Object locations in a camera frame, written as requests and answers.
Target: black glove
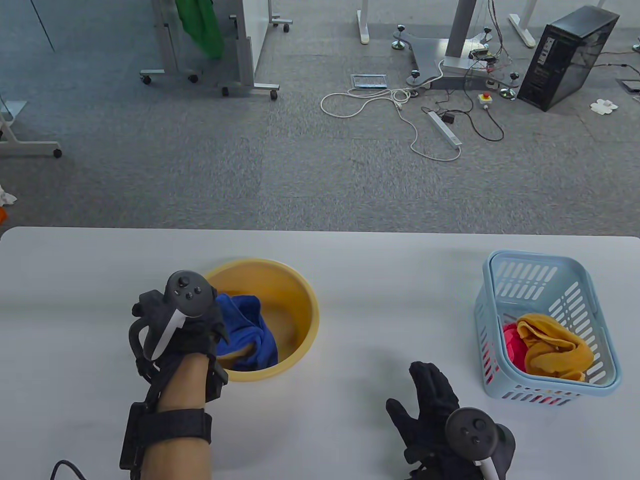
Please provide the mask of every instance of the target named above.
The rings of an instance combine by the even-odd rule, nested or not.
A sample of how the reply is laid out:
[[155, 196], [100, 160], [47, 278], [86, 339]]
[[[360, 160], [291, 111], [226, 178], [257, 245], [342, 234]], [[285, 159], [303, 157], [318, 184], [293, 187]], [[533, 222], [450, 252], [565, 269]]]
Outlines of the black glove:
[[418, 393], [418, 419], [392, 398], [387, 400], [387, 412], [406, 445], [404, 458], [409, 464], [420, 462], [412, 478], [482, 480], [480, 470], [456, 455], [447, 443], [445, 424], [460, 407], [447, 377], [435, 365], [423, 362], [412, 363], [409, 373]]
[[[218, 293], [213, 287], [211, 289], [213, 302], [207, 312], [200, 317], [187, 317], [183, 326], [173, 332], [162, 355], [155, 361], [142, 358], [138, 332], [145, 323], [142, 323], [137, 329], [135, 328], [136, 323], [134, 323], [132, 330], [129, 330], [129, 341], [136, 355], [138, 372], [151, 383], [145, 400], [147, 404], [155, 404], [184, 356], [190, 353], [201, 353], [209, 357], [206, 401], [209, 402], [220, 397], [222, 386], [227, 384], [228, 374], [216, 361], [216, 350], [220, 339], [225, 339], [229, 343], [229, 338], [220, 306], [215, 300]], [[136, 303], [131, 309], [134, 317], [153, 318], [154, 316], [173, 314], [172, 310], [167, 310], [163, 295], [158, 291], [147, 292], [140, 298], [144, 307], [141, 303]]]

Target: blue towel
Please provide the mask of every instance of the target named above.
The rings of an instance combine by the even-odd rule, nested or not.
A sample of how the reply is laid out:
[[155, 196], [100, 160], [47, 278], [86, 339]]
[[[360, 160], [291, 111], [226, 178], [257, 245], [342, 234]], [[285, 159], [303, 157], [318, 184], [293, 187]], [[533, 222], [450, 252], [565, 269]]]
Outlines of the blue towel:
[[220, 340], [218, 355], [228, 355], [254, 345], [253, 353], [240, 358], [234, 370], [252, 372], [272, 367], [278, 363], [278, 347], [273, 334], [260, 315], [260, 300], [253, 295], [226, 294], [218, 296], [222, 318], [229, 332], [231, 344]]

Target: pink cloth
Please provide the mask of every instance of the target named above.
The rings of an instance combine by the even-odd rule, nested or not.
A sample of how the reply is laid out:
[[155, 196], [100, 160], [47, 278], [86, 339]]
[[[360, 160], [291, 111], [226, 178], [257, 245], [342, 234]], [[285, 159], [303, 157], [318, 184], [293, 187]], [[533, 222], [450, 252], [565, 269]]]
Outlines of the pink cloth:
[[517, 327], [517, 323], [511, 323], [504, 327], [504, 342], [506, 343], [507, 354], [509, 354], [511, 363], [521, 371], [526, 372], [524, 358], [528, 349], [525, 342], [520, 338]]

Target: plastic basin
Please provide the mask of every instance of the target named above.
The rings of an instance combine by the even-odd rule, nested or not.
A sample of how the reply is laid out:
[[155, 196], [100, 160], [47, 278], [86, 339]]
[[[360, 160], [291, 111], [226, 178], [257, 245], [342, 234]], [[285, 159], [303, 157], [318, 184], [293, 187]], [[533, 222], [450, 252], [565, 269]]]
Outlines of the plastic basin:
[[258, 381], [280, 374], [309, 351], [318, 331], [318, 302], [311, 286], [293, 268], [273, 260], [243, 259], [220, 266], [206, 279], [218, 293], [258, 297], [262, 317], [278, 346], [277, 365], [255, 372], [232, 369], [234, 360], [245, 352], [218, 357], [230, 381]]

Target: gray carpet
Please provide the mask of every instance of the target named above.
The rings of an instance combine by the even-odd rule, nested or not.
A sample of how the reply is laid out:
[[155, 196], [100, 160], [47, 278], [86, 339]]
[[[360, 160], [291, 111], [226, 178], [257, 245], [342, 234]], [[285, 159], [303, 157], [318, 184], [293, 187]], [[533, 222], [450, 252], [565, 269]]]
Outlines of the gray carpet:
[[[3, 1], [0, 93], [29, 101], [14, 125], [22, 139], [59, 140], [65, 155], [0, 158], [0, 184], [19, 198], [0, 233], [50, 225], [640, 234], [640, 103], [615, 81], [633, 71], [595, 69], [581, 91], [548, 113], [498, 99], [492, 111], [506, 131], [500, 143], [479, 139], [457, 118], [463, 155], [442, 164], [409, 151], [413, 131], [390, 105], [343, 121], [322, 114], [319, 100], [345, 90], [352, 73], [384, 73], [404, 86], [410, 52], [391, 50], [395, 24], [446, 35], [450, 2], [372, 0], [372, 40], [363, 46], [357, 0], [276, 0], [294, 19], [288, 34], [269, 30], [260, 60], [258, 80], [282, 86], [276, 102], [268, 95], [223, 99], [206, 76], [196, 85], [142, 85], [138, 70], [159, 68], [148, 0], [36, 3], [57, 51], [28, 1]], [[522, 3], [498, 2], [513, 68], [524, 74], [532, 51], [505, 20]], [[584, 1], [557, 3], [539, 2], [536, 36]], [[623, 16], [606, 50], [629, 51], [640, 9], [634, 0], [607, 5]], [[485, 23], [479, 10], [472, 27], [481, 31]], [[635, 53], [603, 60], [640, 67]], [[420, 106], [444, 98], [429, 92], [404, 110], [418, 125], [420, 147], [439, 156], [452, 150]], [[597, 98], [620, 109], [596, 115], [589, 104]], [[450, 105], [465, 101], [455, 93]], [[484, 112], [472, 114], [486, 135], [497, 134]]]

